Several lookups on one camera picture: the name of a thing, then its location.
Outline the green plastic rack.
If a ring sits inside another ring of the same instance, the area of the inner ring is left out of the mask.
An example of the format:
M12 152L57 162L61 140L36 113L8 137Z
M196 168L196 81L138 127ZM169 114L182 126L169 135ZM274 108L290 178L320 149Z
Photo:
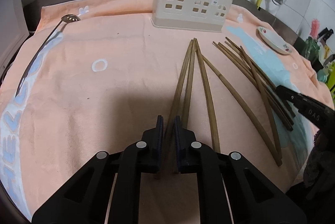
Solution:
M335 64L334 62L332 62L329 65L329 75L328 75L328 79L326 81L326 86L328 87L332 98L334 98L334 86L335 86Z

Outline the green glass bottle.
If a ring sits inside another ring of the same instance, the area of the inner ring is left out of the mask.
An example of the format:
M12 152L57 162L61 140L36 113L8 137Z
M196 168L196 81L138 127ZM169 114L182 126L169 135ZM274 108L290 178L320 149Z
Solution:
M318 58L319 51L320 46L318 46L317 40L309 36L305 41L302 56L313 63Z

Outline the white strawberry saucer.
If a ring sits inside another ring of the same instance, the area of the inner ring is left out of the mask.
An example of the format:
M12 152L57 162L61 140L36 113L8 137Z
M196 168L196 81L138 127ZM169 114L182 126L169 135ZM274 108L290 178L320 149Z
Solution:
M272 48L275 52L281 55L289 55L292 53L289 44L277 33L262 26L258 26L257 31L267 46Z

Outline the pink bottle brush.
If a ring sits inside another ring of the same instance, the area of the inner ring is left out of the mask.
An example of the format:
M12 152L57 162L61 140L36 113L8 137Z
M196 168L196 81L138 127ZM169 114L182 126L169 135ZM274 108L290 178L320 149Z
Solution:
M320 22L318 19L313 19L311 23L310 37L316 40L318 38L318 31L320 28Z

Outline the peach printed towel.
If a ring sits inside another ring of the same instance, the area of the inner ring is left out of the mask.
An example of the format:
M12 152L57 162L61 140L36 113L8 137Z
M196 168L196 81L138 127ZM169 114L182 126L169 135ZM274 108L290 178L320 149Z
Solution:
M44 7L1 85L1 182L22 212L34 212L98 151L125 149L168 119L190 41L230 82L267 134L259 91L216 47L230 38L276 85L329 107L328 87L296 50L287 56L261 40L265 23L231 6L220 33L153 26L153 0L78 0ZM312 148L316 128L301 115L288 131L276 119L282 147L277 166L234 97L208 68L222 153L239 151L287 190Z

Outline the beige plastic utensil holder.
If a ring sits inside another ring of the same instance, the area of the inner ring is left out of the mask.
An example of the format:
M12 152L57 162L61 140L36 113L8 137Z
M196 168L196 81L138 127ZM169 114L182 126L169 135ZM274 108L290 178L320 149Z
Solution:
M220 33L233 0L154 0L152 24L158 28Z

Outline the black handled knife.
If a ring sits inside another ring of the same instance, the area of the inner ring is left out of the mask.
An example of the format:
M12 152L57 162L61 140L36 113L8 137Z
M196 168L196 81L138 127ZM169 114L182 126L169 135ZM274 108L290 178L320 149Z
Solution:
M334 34L332 29L325 28L319 34L317 39L323 44L326 44L326 41Z

